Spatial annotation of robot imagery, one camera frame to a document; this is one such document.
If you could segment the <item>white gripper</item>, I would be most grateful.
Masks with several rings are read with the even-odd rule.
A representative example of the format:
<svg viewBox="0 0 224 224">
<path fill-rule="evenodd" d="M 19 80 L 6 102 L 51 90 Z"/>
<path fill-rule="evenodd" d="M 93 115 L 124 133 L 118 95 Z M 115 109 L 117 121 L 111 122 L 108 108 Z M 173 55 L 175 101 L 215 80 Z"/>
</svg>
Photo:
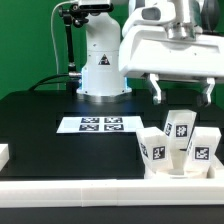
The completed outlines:
<svg viewBox="0 0 224 224">
<path fill-rule="evenodd" d="M 197 35 L 196 40 L 171 40 L 163 27 L 134 26 L 125 35 L 119 49 L 119 71 L 128 78 L 147 76 L 155 105 L 166 100 L 158 81 L 203 80 L 198 97 L 200 106 L 209 106 L 211 94 L 224 82 L 224 37 Z"/>
</svg>

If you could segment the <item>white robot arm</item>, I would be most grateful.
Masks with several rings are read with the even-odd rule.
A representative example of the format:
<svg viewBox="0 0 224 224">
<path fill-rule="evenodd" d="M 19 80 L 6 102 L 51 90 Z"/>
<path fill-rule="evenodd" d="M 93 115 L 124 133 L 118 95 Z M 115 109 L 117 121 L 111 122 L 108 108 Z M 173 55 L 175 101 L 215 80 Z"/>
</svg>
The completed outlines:
<svg viewBox="0 0 224 224">
<path fill-rule="evenodd" d="M 84 95 L 117 96 L 126 78 L 145 78 L 160 103 L 159 80 L 202 82 L 200 102 L 210 104 L 224 82 L 218 0 L 78 0 L 77 9 L 87 23 Z"/>
</svg>

